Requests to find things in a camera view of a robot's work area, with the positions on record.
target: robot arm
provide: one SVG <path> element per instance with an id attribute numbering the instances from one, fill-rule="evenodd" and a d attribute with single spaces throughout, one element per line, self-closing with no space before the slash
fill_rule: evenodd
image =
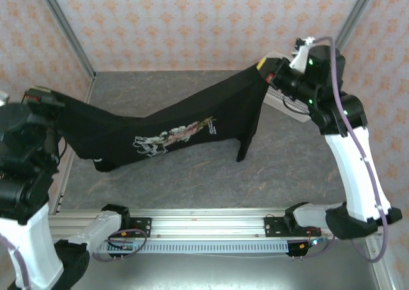
<path id="1" fill-rule="evenodd" d="M 290 229 L 312 226 L 329 228 L 340 239 L 365 237 L 381 225 L 381 211 L 388 224 L 400 220 L 402 215 L 399 209 L 390 206 L 382 191 L 369 147 L 364 108 L 357 97 L 341 91 L 345 58 L 336 50 L 336 76 L 332 76 L 330 54 L 330 47 L 316 45 L 314 38 L 298 39 L 292 62 L 285 57 L 263 58 L 258 65 L 273 88 L 308 106 L 312 121 L 335 156 L 346 194 L 343 204 L 292 206 L 286 210 L 286 221 Z M 335 95 L 339 95 L 343 114 L 339 112 Z M 348 131 L 344 116 L 354 135 Z M 357 142 L 366 156 L 362 155 Z M 374 180 L 371 180 L 367 164 Z"/>
<path id="2" fill-rule="evenodd" d="M 0 93 L 0 230 L 16 272 L 14 287 L 70 289 L 96 248 L 128 227 L 129 211 L 108 205 L 81 233 L 54 244 L 48 191 L 58 171 L 56 118 L 63 106 L 47 95 L 42 103 L 24 97 L 7 104 L 7 98 Z"/>

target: yellow object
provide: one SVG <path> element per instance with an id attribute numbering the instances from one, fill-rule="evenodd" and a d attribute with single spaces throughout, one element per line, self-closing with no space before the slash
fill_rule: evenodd
<path id="1" fill-rule="evenodd" d="M 257 64 L 257 70 L 260 71 L 260 68 L 263 66 L 264 62 L 266 62 L 267 58 L 264 57 L 262 60 L 259 61 L 259 63 Z"/>

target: cable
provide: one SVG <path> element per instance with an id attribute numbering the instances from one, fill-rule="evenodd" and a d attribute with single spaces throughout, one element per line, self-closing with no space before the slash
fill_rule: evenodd
<path id="1" fill-rule="evenodd" d="M 288 110 L 290 110 L 290 111 L 292 111 L 292 112 L 294 112 L 294 113 L 303 114 L 303 115 L 305 115 L 305 116 L 308 116 L 308 115 L 309 115 L 308 112 L 301 112 L 301 111 L 292 109 L 290 106 L 288 106 L 287 103 L 286 103 L 286 97 L 285 97 L 285 96 L 282 97 L 282 104 L 284 105 L 285 108 L 287 108 Z"/>
<path id="2" fill-rule="evenodd" d="M 123 240 L 123 241 L 121 242 L 122 244 L 125 244 L 125 243 L 127 242 L 127 240 L 129 239 L 130 234 L 131 234 L 131 232 L 129 232 L 129 233 L 127 234 L 127 237 L 125 238 L 125 240 Z M 111 238 L 108 237 L 107 242 L 108 242 L 108 245 L 109 245 L 109 246 L 111 246 L 111 247 L 113 247 L 113 248 L 118 248 L 118 249 L 120 249 L 120 250 L 123 250 L 123 249 L 124 249 L 124 246 L 123 246 L 123 245 L 115 245 L 115 244 L 113 244 L 110 240 L 111 240 Z"/>
<path id="3" fill-rule="evenodd" d="M 23 279 L 24 289 L 31 290 L 30 279 L 29 279 L 28 271 L 27 271 L 27 265 L 26 265 L 26 262 L 24 261 L 24 258 L 21 252 L 12 242 L 8 241 L 8 239 L 4 237 L 2 234 L 0 234 L 0 242 L 4 244 L 8 250 L 10 250 L 10 253 L 13 254 L 17 262 L 19 263 L 21 277 Z"/>
<path id="4" fill-rule="evenodd" d="M 129 254 L 127 254 L 127 255 L 125 255 L 125 256 L 121 256 L 121 259 L 125 259 L 125 258 L 129 258 L 129 257 L 132 257 L 133 255 L 135 255 L 136 253 L 138 253 L 140 250 L 142 250 L 142 248 L 145 246 L 145 244 L 146 244 L 146 242 L 148 241 L 148 235 L 146 234 L 146 232 L 144 232 L 144 231 L 142 231 L 142 230 L 140 230 L 140 229 L 136 229 L 136 228 L 134 228 L 134 229 L 124 229 L 124 230 L 121 230 L 121 231 L 116 231 L 115 233 L 112 233 L 110 236 L 109 236 L 109 238 L 110 237 L 112 237 L 112 236 L 114 236 L 115 234 L 121 234 L 121 233 L 139 233 L 139 234 L 142 234 L 143 236 L 144 236 L 144 238 L 145 238 L 145 240 L 143 241 L 143 243 L 141 244 L 141 246 L 140 247 L 138 247 L 135 251 L 133 251 L 132 253 L 129 253 Z M 124 241 L 121 241 L 121 240 L 105 240 L 106 242 L 108 242 L 108 243 L 123 243 Z M 97 260 L 97 261 L 100 261 L 101 263 L 109 263 L 109 262 L 111 262 L 111 261 L 115 261 L 116 260 L 116 258 L 117 257 L 113 257 L 113 258 L 101 258 L 100 256 L 99 256 L 99 254 L 97 254 L 97 253 L 93 253 L 92 254 L 92 256 L 94 257 L 94 259 L 95 260 Z"/>
<path id="5" fill-rule="evenodd" d="M 68 147 L 68 143 L 67 143 L 67 141 L 66 141 L 66 139 L 64 138 L 64 141 L 65 141 L 65 143 L 64 143 L 64 149 L 63 149 L 63 151 L 61 152 L 61 154 L 60 154 L 60 156 L 59 156 L 59 159 L 61 160 L 61 158 L 64 156 L 64 154 L 65 154 L 65 152 L 66 152 L 66 149 L 67 149 L 67 147 Z"/>
<path id="6" fill-rule="evenodd" d="M 356 244 L 351 240 L 352 245 L 354 246 L 355 250 L 363 257 L 366 261 L 369 261 L 370 263 L 376 263 L 378 262 L 383 255 L 385 254 L 386 248 L 387 248 L 387 242 L 388 242 L 388 222 L 386 219 L 386 215 L 383 212 L 382 209 L 382 204 L 381 204 L 381 199 L 378 191 L 378 187 L 376 185 L 376 179 L 374 175 L 374 171 L 372 170 L 371 164 L 369 163 L 369 160 L 367 158 L 367 155 L 365 154 L 364 149 L 362 148 L 362 145 L 360 144 L 357 136 L 355 135 L 355 132 L 353 131 L 353 128 L 351 126 L 351 123 L 348 121 L 348 118 L 344 114 L 344 108 L 341 103 L 341 97 L 339 96 L 339 89 L 338 89 L 338 81 L 337 81 L 337 65 L 336 65 L 336 48 L 335 48 L 335 43 L 334 39 L 330 36 L 325 36 L 323 38 L 319 38 L 314 41 L 315 44 L 322 42 L 322 41 L 329 41 L 330 42 L 330 62 L 331 62 L 331 79 L 332 79 L 332 91 L 334 92 L 334 99 L 335 103 L 337 105 L 337 109 L 339 112 L 339 115 L 341 116 L 341 119 L 343 120 L 346 129 L 351 135 L 351 138 L 355 145 L 357 146 L 357 149 L 359 150 L 359 153 L 365 163 L 366 169 L 369 174 L 369 178 L 371 179 L 371 184 L 372 184 L 372 189 L 375 195 L 375 201 L 376 201 L 376 207 L 378 208 L 381 221 L 382 221 L 382 226 L 383 226 L 383 240 L 382 240 L 382 248 L 379 252 L 379 255 L 376 256 L 374 259 L 368 258 L 365 254 L 362 253 L 361 250 L 358 249 Z"/>
<path id="7" fill-rule="evenodd" d="M 309 234 L 308 234 L 308 241 L 307 241 L 308 244 L 309 244 L 309 240 L 311 240 L 311 233 L 312 233 L 312 231 L 310 230 L 310 231 L 309 231 Z"/>
<path id="8" fill-rule="evenodd" d="M 317 257 L 317 256 L 320 256 L 320 255 L 324 254 L 331 247 L 331 245 L 334 244 L 334 242 L 336 240 L 336 237 L 333 236 L 332 240 L 329 241 L 329 242 L 328 242 L 328 238 L 324 238 L 324 240 L 327 242 L 327 244 L 325 245 L 325 247 L 322 250 L 320 250 L 317 253 L 313 253 L 311 255 L 300 256 L 300 257 L 297 257 L 297 258 L 298 259 L 305 259 L 305 258 L 308 259 L 308 258 L 313 258 L 313 257 Z M 301 241 L 301 240 L 289 241 L 288 243 L 296 243 L 296 242 L 299 242 L 299 241 Z"/>
<path id="9" fill-rule="evenodd" d="M 327 237 L 319 237 L 319 238 L 316 238 L 316 239 L 312 240 L 311 242 L 308 241 L 307 245 L 305 245 L 305 239 L 303 239 L 303 240 L 291 240 L 291 241 L 288 242 L 289 244 L 294 244 L 294 243 L 303 243 L 303 244 L 301 244 L 299 246 L 295 246 L 295 247 L 292 246 L 291 249 L 289 248 L 289 250 L 309 250 L 311 247 L 321 243 L 322 241 L 326 241 L 326 240 L 328 240 Z"/>

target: gray floor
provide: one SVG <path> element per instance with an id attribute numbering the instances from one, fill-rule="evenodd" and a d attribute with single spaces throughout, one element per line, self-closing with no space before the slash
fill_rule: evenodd
<path id="1" fill-rule="evenodd" d="M 114 263 L 91 259 L 85 276 L 73 289 L 377 290 L 379 287 L 372 265 L 349 242 L 338 241 L 327 253 L 303 261 L 271 254 L 227 257 L 138 254 Z"/>
<path id="2" fill-rule="evenodd" d="M 99 73 L 91 105 L 124 116 L 147 116 L 234 72 Z M 265 105 L 246 159 L 236 140 L 200 144 L 97 172 L 75 157 L 63 209 L 283 207 L 344 200 L 336 162 L 309 121 L 300 123 Z"/>

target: orange floral wallpaper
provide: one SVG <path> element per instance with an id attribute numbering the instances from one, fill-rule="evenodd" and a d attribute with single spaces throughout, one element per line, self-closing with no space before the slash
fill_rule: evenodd
<path id="1" fill-rule="evenodd" d="M 242 69 L 336 36 L 356 0 L 58 0 L 96 71 Z"/>
<path id="2" fill-rule="evenodd" d="M 409 284 L 409 0 L 372 0 L 344 50 L 345 90 L 364 104 L 382 187 L 404 220 L 392 225 L 394 269 Z"/>
<path id="3" fill-rule="evenodd" d="M 43 0 L 0 0 L 0 89 L 20 101 L 24 91 L 39 85 L 84 99 L 90 78 L 72 52 Z M 68 155 L 50 188 L 56 201 Z M 13 266 L 0 247 L 0 288 L 14 280 Z"/>

